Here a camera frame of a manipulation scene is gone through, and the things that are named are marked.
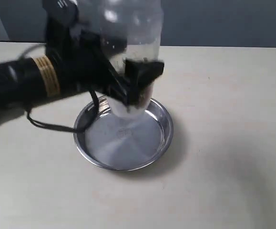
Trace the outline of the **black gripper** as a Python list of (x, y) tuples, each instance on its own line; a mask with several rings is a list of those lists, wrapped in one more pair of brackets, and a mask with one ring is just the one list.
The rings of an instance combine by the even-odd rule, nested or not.
[(123, 104), (145, 106), (164, 62), (126, 59), (123, 79), (110, 59), (125, 51), (127, 39), (112, 35), (114, 47), (103, 50), (98, 6), (93, 0), (45, 0), (45, 53), (54, 58), (58, 77), (67, 85), (81, 83)]

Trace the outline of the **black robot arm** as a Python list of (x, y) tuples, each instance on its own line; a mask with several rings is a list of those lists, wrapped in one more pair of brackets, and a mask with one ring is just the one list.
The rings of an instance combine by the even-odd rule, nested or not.
[[(99, 112), (97, 93), (112, 111), (135, 118), (148, 106), (154, 81), (164, 71), (158, 59), (163, 9), (159, 0), (44, 0), (44, 55), (24, 51), (0, 63), (0, 124), (26, 115), (36, 127), (82, 133)], [(94, 108), (81, 127), (31, 118), (33, 108), (88, 92)]]

